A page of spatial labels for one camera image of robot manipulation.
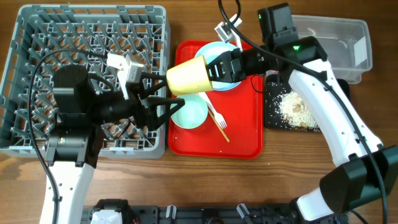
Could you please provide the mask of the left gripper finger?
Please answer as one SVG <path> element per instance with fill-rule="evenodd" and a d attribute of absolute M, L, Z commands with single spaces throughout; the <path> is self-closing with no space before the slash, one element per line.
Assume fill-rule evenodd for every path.
<path fill-rule="evenodd" d="M 146 126 L 149 131 L 154 131 L 166 123 L 171 116 L 185 105 L 182 98 L 148 97 Z M 157 108 L 164 107 L 165 111 L 158 116 Z"/>
<path fill-rule="evenodd" d="M 146 87 L 144 80 L 157 82 L 151 85 L 149 88 Z M 147 98 L 150 95 L 154 95 L 159 89 L 167 86 L 167 79 L 164 75 L 156 75 L 153 73 L 142 72 L 139 84 L 139 96 L 140 98 Z"/>

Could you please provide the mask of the yellow cup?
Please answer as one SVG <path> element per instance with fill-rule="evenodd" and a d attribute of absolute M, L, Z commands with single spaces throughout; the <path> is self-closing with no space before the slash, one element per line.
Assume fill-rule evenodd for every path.
<path fill-rule="evenodd" d="M 188 60 L 167 70 L 166 79 L 175 96 L 212 91 L 204 56 Z"/>

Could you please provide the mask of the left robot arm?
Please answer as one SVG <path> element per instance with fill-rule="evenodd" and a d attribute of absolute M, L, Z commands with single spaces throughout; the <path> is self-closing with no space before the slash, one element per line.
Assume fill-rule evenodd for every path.
<path fill-rule="evenodd" d="M 46 140 L 47 191 L 41 223 L 79 223 L 88 187 L 93 178 L 105 133 L 102 125 L 134 118 L 142 128 L 155 130 L 184 104 L 183 99 L 151 94 L 166 85 L 165 77 L 143 73 L 142 78 L 160 84 L 145 88 L 142 81 L 127 92 L 111 90 L 96 94 L 90 74 L 82 65 L 67 65 L 53 76 L 57 118 L 61 120 Z"/>

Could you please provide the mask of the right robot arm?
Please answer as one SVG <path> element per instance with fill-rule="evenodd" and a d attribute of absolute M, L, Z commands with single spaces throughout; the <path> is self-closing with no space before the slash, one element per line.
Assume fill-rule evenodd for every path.
<path fill-rule="evenodd" d="M 381 200 L 397 180 L 397 147 L 386 147 L 359 117 L 336 81 L 328 56 L 312 36 L 300 38 L 287 3 L 258 10 L 262 45 L 223 52 L 206 69 L 212 81 L 235 83 L 275 70 L 307 105 L 324 135 L 335 168 L 292 202 L 293 223 L 315 223 Z"/>

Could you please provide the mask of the light blue plate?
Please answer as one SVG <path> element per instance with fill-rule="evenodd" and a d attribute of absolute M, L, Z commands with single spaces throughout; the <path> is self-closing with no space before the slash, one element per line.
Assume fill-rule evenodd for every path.
<path fill-rule="evenodd" d="M 195 58 L 199 56 L 204 56 L 207 63 L 212 62 L 217 56 L 223 52 L 232 51 L 236 49 L 237 46 L 225 43 L 225 42 L 211 42 L 202 46 L 198 52 L 195 54 Z M 223 82 L 212 82 L 214 91 L 227 91 L 237 87 L 241 82 L 236 83 L 223 83 Z"/>

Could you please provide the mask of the white plastic fork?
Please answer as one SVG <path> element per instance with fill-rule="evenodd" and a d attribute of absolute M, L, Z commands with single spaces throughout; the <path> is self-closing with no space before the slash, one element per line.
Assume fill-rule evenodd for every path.
<path fill-rule="evenodd" d="M 213 103 L 211 102 L 211 100 L 209 99 L 208 95 L 205 92 L 200 92 L 198 93 L 198 95 L 205 100 L 208 108 L 210 109 L 210 111 L 213 113 L 213 116 L 216 120 L 216 122 L 220 125 L 220 127 L 222 129 L 227 127 L 226 121 L 223 117 L 223 115 L 219 112 L 217 112 L 217 110 L 215 109 L 215 107 L 213 106 Z"/>

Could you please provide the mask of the wooden chopstick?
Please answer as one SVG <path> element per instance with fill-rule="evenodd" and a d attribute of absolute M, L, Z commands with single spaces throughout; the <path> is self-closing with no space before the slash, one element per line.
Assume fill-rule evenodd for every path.
<path fill-rule="evenodd" d="M 213 113 L 210 111 L 209 108 L 208 108 L 208 114 L 209 114 L 210 117 L 212 118 L 213 122 L 216 124 L 216 127 L 219 129 L 219 131 L 221 132 L 221 134 L 223 135 L 223 137 L 226 139 L 226 142 L 230 142 L 229 138 L 227 137 L 227 135 L 225 134 L 225 132 L 223 131 L 223 129 L 221 128 L 221 126 L 217 123 L 215 117 L 213 116 Z"/>

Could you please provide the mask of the green bowl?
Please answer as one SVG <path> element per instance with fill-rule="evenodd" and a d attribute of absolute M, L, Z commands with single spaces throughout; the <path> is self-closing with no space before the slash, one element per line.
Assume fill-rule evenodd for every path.
<path fill-rule="evenodd" d="M 202 125 L 208 116 L 206 102 L 197 94 L 180 95 L 185 104 L 172 116 L 172 121 L 180 128 L 194 129 Z"/>

